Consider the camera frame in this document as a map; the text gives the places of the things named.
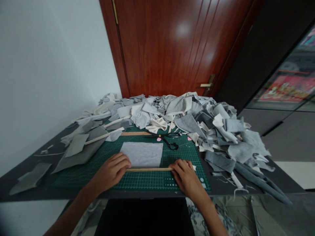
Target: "red-brown door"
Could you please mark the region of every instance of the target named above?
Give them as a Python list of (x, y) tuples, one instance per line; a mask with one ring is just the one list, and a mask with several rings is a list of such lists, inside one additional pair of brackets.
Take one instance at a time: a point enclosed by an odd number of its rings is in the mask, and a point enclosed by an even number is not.
[(131, 96), (199, 95), (218, 75), (253, 0), (115, 0)]

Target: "wooden ruler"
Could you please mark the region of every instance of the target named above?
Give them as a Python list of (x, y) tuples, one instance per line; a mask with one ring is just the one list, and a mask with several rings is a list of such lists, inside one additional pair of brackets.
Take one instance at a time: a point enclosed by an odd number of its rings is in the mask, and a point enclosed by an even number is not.
[(140, 136), (140, 135), (151, 135), (146, 131), (142, 132), (123, 132), (121, 136)]
[(142, 172), (142, 171), (171, 171), (172, 168), (128, 168), (126, 172)]

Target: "cutting mat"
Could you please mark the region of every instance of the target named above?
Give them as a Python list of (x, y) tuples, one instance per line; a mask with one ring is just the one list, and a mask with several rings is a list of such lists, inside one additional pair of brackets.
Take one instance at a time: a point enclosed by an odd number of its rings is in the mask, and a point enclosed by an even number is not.
[[(137, 127), (130, 127), (126, 132), (146, 131)], [(168, 167), (175, 160), (181, 158), (190, 160), (196, 166), (198, 177), (203, 180), (206, 190), (210, 191), (210, 185), (199, 159), (195, 144), (187, 140), (187, 135), (180, 138), (167, 138), (170, 143), (176, 142), (178, 150), (172, 151), (163, 141), (163, 153), (160, 167)], [(82, 188), (95, 175), (102, 164), (115, 153), (118, 153), (124, 142), (145, 142), (159, 143), (154, 138), (145, 136), (120, 136), (115, 142), (104, 142), (95, 155), (85, 165), (77, 165), (57, 173), (59, 176), (52, 184), (55, 187)], [(151, 171), (151, 172), (129, 172), (124, 175), (120, 182), (114, 186), (114, 190), (133, 190), (133, 191), (179, 191), (170, 171)]]

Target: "dark table surface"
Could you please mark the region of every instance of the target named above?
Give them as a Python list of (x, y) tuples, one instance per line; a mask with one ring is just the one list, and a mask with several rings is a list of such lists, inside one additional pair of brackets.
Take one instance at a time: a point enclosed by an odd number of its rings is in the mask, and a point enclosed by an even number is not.
[[(65, 151), (64, 144), (60, 142), (60, 138), (67, 134), (72, 133), (78, 125), (72, 128), (64, 129), (49, 142), (38, 149), (34, 154), (40, 154), (41, 150), (47, 149), (50, 145), (54, 145), (50, 149), (50, 153), (60, 153)], [(26, 160), (21, 162), (18, 166), (10, 170), (4, 176), (0, 178), (0, 202), (15, 202), (15, 201), (33, 201), (33, 200), (57, 200), (57, 199), (74, 199), (80, 189), (63, 188), (63, 187), (49, 187), (55, 179), (58, 177), (58, 173), (50, 174), (57, 166), (62, 155), (57, 156), (43, 156), (36, 157), (29, 156)], [(211, 192), (208, 192), (210, 196), (226, 196), (234, 195), (234, 189), (236, 188), (231, 183), (224, 183), (223, 177), (214, 177), (211, 175), (211, 167), (204, 161), (204, 153), (199, 153), (203, 168), (207, 175), (209, 184), (211, 186)], [(289, 177), (280, 167), (278, 167), (271, 159), (268, 165), (275, 167), (274, 172), (269, 172), (262, 169), (265, 176), (271, 179), (284, 193), (306, 193), (291, 177)], [(38, 187), (15, 194), (9, 195), (11, 188), (17, 183), (17, 179), (27, 172), (33, 170), (33, 168), (39, 162), (52, 163), (51, 168), (41, 179)], [(263, 194), (263, 192), (254, 184), (250, 183), (243, 177), (241, 177), (236, 171), (235, 175), (246, 188), (250, 194)], [(244, 191), (237, 191), (237, 195), (247, 194)], [(159, 198), (159, 197), (183, 197), (184, 195), (180, 191), (117, 191), (108, 190), (102, 193), (99, 198)]]

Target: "black scissors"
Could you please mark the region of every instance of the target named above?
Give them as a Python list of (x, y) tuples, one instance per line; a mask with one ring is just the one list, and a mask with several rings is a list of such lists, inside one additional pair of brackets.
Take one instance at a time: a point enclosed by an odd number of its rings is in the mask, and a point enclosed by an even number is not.
[(161, 138), (167, 145), (168, 148), (171, 150), (177, 150), (178, 149), (178, 145), (176, 143), (172, 143), (170, 144), (165, 137), (169, 137), (169, 138), (180, 138), (180, 133), (168, 133), (168, 134), (155, 134), (152, 132), (147, 131), (149, 134), (151, 134), (152, 136), (145, 136), (145, 138)]

